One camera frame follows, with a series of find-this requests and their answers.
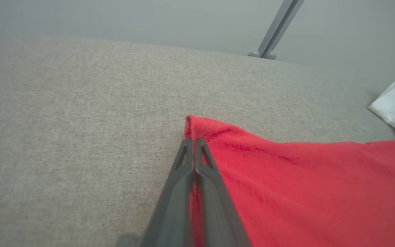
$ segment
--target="red cloth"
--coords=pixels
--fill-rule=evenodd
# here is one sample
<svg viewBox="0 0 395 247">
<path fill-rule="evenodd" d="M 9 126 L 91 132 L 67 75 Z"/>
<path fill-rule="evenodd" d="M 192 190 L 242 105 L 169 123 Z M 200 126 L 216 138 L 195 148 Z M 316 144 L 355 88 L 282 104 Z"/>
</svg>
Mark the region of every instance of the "red cloth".
<svg viewBox="0 0 395 247">
<path fill-rule="evenodd" d="M 194 116 L 184 135 L 207 142 L 253 246 L 395 246 L 395 140 L 276 143 Z"/>
</svg>

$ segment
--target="gray upholstery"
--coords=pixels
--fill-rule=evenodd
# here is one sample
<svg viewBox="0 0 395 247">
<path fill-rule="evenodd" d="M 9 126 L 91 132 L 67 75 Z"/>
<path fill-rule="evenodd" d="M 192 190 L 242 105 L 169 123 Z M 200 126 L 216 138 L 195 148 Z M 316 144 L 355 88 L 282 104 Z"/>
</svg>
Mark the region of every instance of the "gray upholstery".
<svg viewBox="0 0 395 247">
<path fill-rule="evenodd" d="M 395 133 L 377 95 L 317 69 L 198 50 L 48 37 L 0 43 L 0 246 L 133 246 L 185 116 L 276 142 Z"/>
</svg>

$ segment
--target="textured fabric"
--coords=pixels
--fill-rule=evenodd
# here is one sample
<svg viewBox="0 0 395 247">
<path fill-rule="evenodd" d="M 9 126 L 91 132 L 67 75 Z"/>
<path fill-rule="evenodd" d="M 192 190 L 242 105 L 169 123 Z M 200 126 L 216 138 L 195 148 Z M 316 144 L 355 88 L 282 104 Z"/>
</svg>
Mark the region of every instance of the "textured fabric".
<svg viewBox="0 0 395 247">
<path fill-rule="evenodd" d="M 377 95 L 266 59 L 49 37 L 0 42 L 0 246 L 135 245 L 188 114 L 276 142 L 395 138 Z"/>
<path fill-rule="evenodd" d="M 254 247 L 395 246 L 395 140 L 276 143 L 194 116 L 184 135 L 207 142 Z"/>
</svg>

